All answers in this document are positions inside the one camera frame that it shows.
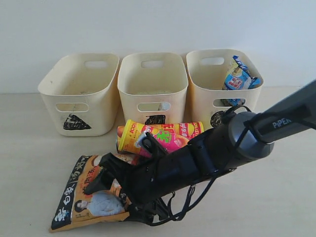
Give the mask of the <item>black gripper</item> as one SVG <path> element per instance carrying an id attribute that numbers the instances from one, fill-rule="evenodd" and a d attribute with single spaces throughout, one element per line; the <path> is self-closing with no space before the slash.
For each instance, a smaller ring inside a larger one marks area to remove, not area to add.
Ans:
<path id="1" fill-rule="evenodd" d="M 120 184 L 135 204 L 146 204 L 173 192 L 173 158 L 150 158 L 131 165 L 112 153 L 102 156 L 102 171 L 85 188 L 86 194 L 115 192 Z"/>

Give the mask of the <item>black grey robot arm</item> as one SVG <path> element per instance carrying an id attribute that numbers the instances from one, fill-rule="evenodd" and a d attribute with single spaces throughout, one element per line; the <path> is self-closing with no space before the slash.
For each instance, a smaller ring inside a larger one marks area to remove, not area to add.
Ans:
<path id="1" fill-rule="evenodd" d="M 316 84 L 289 95 L 263 113 L 225 112 L 222 124 L 168 153 L 150 133 L 141 146 L 152 155 L 130 165 L 113 154 L 100 160 L 101 173 L 85 188 L 90 195 L 110 189 L 117 180 L 134 204 L 143 205 L 181 188 L 230 172 L 267 157 L 277 140 L 316 126 Z"/>

